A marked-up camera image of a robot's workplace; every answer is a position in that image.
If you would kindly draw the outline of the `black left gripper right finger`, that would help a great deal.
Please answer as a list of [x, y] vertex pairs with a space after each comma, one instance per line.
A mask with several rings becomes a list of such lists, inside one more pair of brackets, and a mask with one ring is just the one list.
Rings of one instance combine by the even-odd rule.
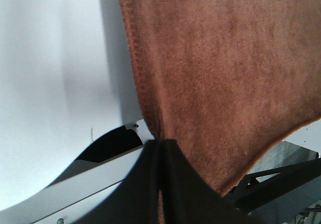
[[189, 164], [176, 141], [160, 144], [165, 223], [261, 223], [224, 200]]

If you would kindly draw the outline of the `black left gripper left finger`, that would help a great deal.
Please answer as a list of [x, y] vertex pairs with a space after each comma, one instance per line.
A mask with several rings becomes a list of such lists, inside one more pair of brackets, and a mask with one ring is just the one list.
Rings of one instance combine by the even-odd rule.
[[158, 223], [160, 148], [148, 141], [120, 185], [75, 223]]

